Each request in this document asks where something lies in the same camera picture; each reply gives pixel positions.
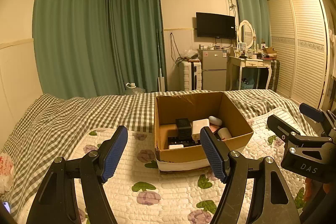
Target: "mini fridge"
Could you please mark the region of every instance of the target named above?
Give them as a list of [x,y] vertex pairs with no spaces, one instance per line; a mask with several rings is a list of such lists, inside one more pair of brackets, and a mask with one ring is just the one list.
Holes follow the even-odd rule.
[[199,50],[202,63],[202,90],[226,90],[226,52]]

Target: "white charger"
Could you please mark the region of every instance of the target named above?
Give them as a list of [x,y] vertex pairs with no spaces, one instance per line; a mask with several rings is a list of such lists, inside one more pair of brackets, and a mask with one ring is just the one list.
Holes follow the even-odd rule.
[[191,137],[195,141],[195,143],[198,143],[198,140],[200,139],[200,132],[203,127],[208,127],[210,126],[209,119],[202,119],[202,120],[197,120],[193,121],[193,128],[192,128],[192,133]]
[[171,144],[168,146],[168,149],[183,148],[183,144]]

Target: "cardboard box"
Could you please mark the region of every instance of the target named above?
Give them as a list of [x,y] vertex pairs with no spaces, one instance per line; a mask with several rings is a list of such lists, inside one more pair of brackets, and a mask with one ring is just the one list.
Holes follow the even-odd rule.
[[247,145],[253,130],[236,106],[223,92],[157,96],[154,112],[154,140],[160,170],[192,170],[209,165],[201,145],[168,149],[168,137],[178,136],[175,119],[190,122],[215,116],[228,128],[231,139],[225,140],[230,150]]
[[264,48],[263,51],[265,54],[276,54],[277,53],[277,51],[274,50],[274,48]]

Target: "white suitcase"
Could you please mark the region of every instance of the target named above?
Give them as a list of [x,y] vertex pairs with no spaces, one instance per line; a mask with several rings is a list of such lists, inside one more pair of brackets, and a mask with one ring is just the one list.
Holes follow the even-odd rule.
[[181,90],[202,90],[202,67],[200,62],[179,64]]

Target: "white container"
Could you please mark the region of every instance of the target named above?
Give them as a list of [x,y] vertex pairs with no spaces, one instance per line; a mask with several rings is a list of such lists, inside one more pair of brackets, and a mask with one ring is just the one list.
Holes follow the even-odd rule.
[[221,128],[220,130],[218,130],[217,133],[218,133],[218,135],[219,135],[219,137],[220,137],[220,139],[221,139],[222,141],[223,141],[223,140],[227,140],[227,139],[231,139],[231,138],[232,138],[232,136],[231,136],[229,130],[228,130],[226,127]]
[[221,119],[214,116],[209,116],[209,122],[214,124],[215,126],[221,126],[223,123]]
[[135,85],[135,83],[127,83],[126,84],[126,92],[125,95],[136,95],[139,93],[145,93],[146,90],[139,88]]
[[200,62],[183,61],[179,65],[181,90],[202,90],[202,67]]

